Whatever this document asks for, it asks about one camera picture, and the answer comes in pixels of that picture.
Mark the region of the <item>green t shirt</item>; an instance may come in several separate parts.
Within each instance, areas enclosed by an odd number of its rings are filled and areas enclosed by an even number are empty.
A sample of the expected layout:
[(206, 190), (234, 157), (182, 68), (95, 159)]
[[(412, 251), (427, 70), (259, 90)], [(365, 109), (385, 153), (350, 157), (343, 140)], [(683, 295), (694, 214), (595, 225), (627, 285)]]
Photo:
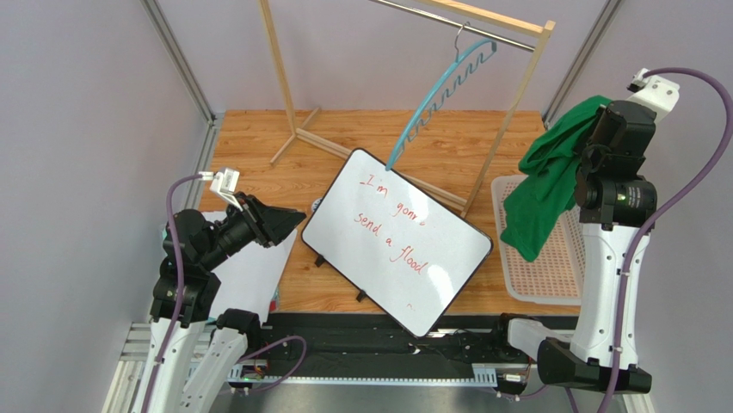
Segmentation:
[(611, 101), (592, 96), (578, 103), (535, 139), (519, 161), (526, 178), (503, 202), (506, 228), (501, 240), (525, 261), (539, 257), (560, 215), (576, 205), (580, 157), (574, 148), (592, 129), (597, 110)]

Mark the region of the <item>light blue clothes hanger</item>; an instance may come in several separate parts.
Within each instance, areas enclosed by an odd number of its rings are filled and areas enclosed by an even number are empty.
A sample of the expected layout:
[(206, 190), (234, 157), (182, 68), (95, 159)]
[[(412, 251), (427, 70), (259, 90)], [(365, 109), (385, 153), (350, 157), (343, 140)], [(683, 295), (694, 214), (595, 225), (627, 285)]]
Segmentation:
[(407, 144), (417, 138), (420, 131), (428, 125), (434, 114), (444, 107), (446, 101), (455, 94), (457, 89), (496, 53), (497, 43), (495, 40), (480, 40), (465, 49), (460, 49), (458, 46), (459, 36), (470, 27), (469, 22), (460, 27), (453, 42), (455, 49), (453, 62), (422, 99), (397, 138), (386, 161), (386, 170), (392, 170), (405, 153)]

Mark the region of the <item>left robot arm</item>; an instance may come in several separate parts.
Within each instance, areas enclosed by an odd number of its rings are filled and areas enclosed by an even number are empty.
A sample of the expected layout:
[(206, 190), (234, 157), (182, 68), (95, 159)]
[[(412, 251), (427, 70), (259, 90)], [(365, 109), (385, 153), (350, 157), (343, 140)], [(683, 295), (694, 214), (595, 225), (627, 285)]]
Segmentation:
[(259, 316), (229, 308), (217, 318), (198, 366), (190, 367), (221, 286), (215, 268), (250, 243), (281, 244), (306, 217), (243, 192), (234, 200), (221, 220), (185, 209), (166, 228), (166, 257), (152, 292), (149, 353), (133, 412), (209, 411), (237, 360), (261, 342)]

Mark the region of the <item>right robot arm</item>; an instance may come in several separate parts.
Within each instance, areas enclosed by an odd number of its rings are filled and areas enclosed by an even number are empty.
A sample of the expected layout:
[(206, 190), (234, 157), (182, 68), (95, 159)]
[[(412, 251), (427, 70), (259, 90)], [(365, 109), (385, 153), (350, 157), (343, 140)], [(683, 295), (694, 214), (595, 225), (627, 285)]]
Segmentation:
[(638, 174), (656, 131), (656, 113), (612, 101), (595, 112), (574, 152), (574, 202), (585, 249), (581, 312), (570, 338), (538, 319), (504, 313), (497, 338), (508, 354), (526, 354), (546, 385), (646, 394), (652, 377), (638, 367), (634, 323), (638, 276), (656, 211), (656, 189)]

